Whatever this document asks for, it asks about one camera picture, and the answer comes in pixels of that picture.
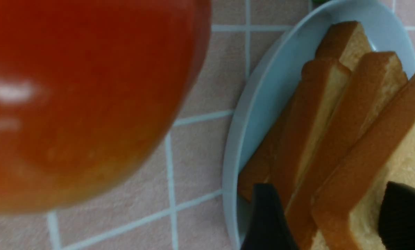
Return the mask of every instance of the tile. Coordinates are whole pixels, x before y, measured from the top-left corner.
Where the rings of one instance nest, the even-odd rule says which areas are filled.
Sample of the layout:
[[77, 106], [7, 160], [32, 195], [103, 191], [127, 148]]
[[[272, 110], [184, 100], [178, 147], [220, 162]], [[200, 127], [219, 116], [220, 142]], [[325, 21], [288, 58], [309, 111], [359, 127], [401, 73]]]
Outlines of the tile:
[[51, 249], [45, 215], [0, 217], [0, 250]]
[[177, 215], [180, 250], [231, 250], [222, 198], [203, 202]]
[[212, 0], [212, 24], [246, 24], [245, 0]]
[[283, 35], [283, 32], [252, 32], [251, 33], [251, 71], [257, 66], [260, 59], [274, 42]]
[[168, 216], [98, 242], [85, 250], [172, 250], [171, 223]]
[[172, 129], [177, 204], [221, 188], [223, 153], [230, 123], [229, 116]]
[[384, 3], [390, 9], [393, 9], [393, 0], [380, 0], [380, 2]]
[[87, 203], [58, 211], [62, 245], [70, 245], [169, 207], [164, 146], [119, 187]]
[[244, 33], [212, 33], [198, 82], [179, 117], [234, 109], [244, 87]]
[[294, 25], [308, 14], [308, 0], [250, 1], [253, 25]]
[[405, 26], [415, 26], [415, 0], [396, 0], [396, 14]]
[[411, 42], [413, 43], [414, 52], [415, 52], [415, 30], [408, 30], [409, 38], [411, 38]]

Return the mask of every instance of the countertop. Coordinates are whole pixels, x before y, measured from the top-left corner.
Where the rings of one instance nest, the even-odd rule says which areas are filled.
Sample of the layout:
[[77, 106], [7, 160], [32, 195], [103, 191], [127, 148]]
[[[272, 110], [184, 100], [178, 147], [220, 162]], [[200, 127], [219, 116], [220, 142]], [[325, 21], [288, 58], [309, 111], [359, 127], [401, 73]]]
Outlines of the countertop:
[[[383, 0], [415, 46], [415, 0]], [[208, 56], [155, 154], [115, 190], [43, 215], [0, 217], [0, 250], [230, 250], [223, 152], [234, 107], [260, 57], [314, 6], [308, 0], [213, 0]]]

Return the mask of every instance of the tomato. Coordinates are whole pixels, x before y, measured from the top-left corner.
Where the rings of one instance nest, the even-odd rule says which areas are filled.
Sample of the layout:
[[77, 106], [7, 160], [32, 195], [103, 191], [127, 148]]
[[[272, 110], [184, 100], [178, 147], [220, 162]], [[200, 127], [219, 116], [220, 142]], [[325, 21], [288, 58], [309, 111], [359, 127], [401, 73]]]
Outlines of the tomato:
[[201, 69], [210, 15], [209, 0], [0, 0], [0, 214], [133, 174]]

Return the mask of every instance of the bread crust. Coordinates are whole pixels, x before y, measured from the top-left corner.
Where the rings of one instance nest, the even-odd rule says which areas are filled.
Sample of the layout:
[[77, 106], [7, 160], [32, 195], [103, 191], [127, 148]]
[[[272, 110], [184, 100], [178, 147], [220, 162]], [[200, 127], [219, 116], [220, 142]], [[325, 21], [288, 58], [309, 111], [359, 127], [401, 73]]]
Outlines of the bread crust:
[[349, 214], [414, 122], [415, 75], [320, 188], [312, 216], [331, 250], [359, 250], [350, 231]]
[[[315, 192], [406, 82], [400, 60], [393, 52], [370, 52], [360, 60], [309, 170], [286, 210], [288, 225], [301, 249], [309, 250], [317, 233], [310, 215]], [[385, 91], [384, 87], [391, 87], [388, 89], [391, 91]]]
[[[356, 21], [342, 22], [329, 28], [317, 48], [316, 58], [338, 59], [350, 70], [354, 70], [360, 58], [370, 51], [371, 47], [362, 25]], [[269, 182], [271, 172], [275, 170], [274, 160], [291, 102], [292, 99], [239, 174], [237, 191], [247, 201], [252, 199], [254, 184]]]
[[312, 60], [303, 66], [302, 81], [279, 142], [271, 179], [284, 208], [350, 76], [351, 71], [333, 58]]
[[291, 107], [292, 98], [238, 176], [237, 192], [249, 202], [252, 200], [254, 184], [269, 182], [276, 150]]

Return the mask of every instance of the black object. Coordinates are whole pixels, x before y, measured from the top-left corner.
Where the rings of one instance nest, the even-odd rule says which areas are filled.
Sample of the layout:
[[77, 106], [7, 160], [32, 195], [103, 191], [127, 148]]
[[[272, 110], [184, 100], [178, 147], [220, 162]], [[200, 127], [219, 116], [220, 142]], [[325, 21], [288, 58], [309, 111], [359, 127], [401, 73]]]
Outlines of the black object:
[[379, 216], [379, 235], [388, 250], [415, 250], [415, 189], [388, 182]]
[[[415, 189], [388, 182], [379, 215], [387, 250], [415, 250]], [[298, 250], [272, 184], [255, 184], [252, 218], [241, 250]]]
[[241, 250], [298, 250], [272, 184], [255, 184], [252, 218]]

